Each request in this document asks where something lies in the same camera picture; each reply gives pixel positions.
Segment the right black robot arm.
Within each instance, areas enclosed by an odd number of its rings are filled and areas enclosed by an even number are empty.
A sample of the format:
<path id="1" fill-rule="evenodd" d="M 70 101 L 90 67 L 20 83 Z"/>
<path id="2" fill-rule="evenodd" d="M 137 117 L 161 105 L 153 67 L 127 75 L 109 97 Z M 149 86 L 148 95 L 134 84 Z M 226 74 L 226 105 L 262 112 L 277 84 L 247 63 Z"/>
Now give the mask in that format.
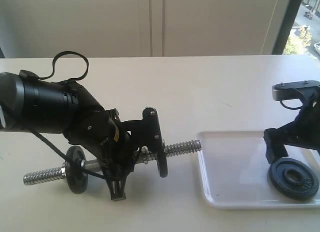
<path id="1" fill-rule="evenodd" d="M 274 85 L 274 100 L 284 105 L 284 100 L 299 99 L 301 106 L 295 119 L 279 128 L 268 128 L 263 132 L 266 144 L 265 157 L 269 164 L 282 157 L 287 157 L 286 145 L 312 149 L 320 149 L 320 86 L 283 88 Z"/>

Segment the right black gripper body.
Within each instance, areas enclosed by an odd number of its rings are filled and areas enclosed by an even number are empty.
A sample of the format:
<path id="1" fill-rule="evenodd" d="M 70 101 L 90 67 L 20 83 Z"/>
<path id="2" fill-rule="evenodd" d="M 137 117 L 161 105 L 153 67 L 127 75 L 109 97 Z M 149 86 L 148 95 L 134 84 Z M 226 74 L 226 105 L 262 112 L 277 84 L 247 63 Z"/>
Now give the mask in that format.
<path id="1" fill-rule="evenodd" d="M 285 145 L 308 149 L 320 148 L 320 88 L 303 102 L 301 108 L 290 123 Z"/>

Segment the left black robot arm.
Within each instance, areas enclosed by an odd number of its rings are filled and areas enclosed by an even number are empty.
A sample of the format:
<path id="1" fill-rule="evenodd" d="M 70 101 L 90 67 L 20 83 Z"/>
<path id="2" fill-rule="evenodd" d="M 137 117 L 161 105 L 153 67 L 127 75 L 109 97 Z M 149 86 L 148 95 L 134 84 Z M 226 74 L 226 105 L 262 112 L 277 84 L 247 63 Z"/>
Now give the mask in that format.
<path id="1" fill-rule="evenodd" d="M 105 109 L 74 80 L 44 82 L 27 71 L 0 75 L 1 131 L 30 132 L 39 139 L 62 134 L 70 144 L 64 153 L 66 176 L 72 192 L 81 194 L 90 171 L 84 152 L 90 152 L 100 167 L 114 201 L 126 198 L 125 185 L 134 170 L 141 143 L 119 119 L 116 109 Z"/>

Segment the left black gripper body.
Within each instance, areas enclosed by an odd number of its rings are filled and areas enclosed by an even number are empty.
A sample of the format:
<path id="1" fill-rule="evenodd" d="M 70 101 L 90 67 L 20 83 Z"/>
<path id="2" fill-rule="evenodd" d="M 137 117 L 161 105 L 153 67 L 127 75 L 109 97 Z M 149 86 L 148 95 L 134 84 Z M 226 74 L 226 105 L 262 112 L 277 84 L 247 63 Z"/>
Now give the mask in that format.
<path id="1" fill-rule="evenodd" d="M 69 144 L 81 145 L 105 167 L 125 167 L 131 160 L 130 135 L 118 112 L 105 110 L 88 90 L 73 81 L 67 88 L 78 100 L 78 109 L 63 132 Z"/>

